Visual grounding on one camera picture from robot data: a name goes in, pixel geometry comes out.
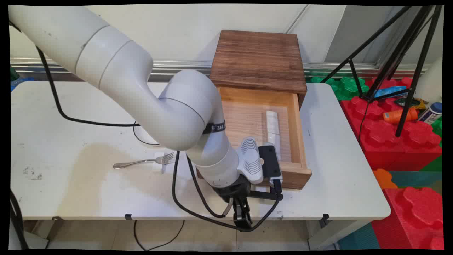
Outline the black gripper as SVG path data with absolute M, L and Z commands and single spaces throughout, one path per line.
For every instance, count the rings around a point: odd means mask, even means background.
M 247 200 L 250 188 L 251 183 L 244 175 L 239 175 L 238 179 L 228 187 L 212 188 L 226 203 L 229 203 L 230 198 L 233 198 L 233 221 L 238 229 L 251 228 L 253 223 Z

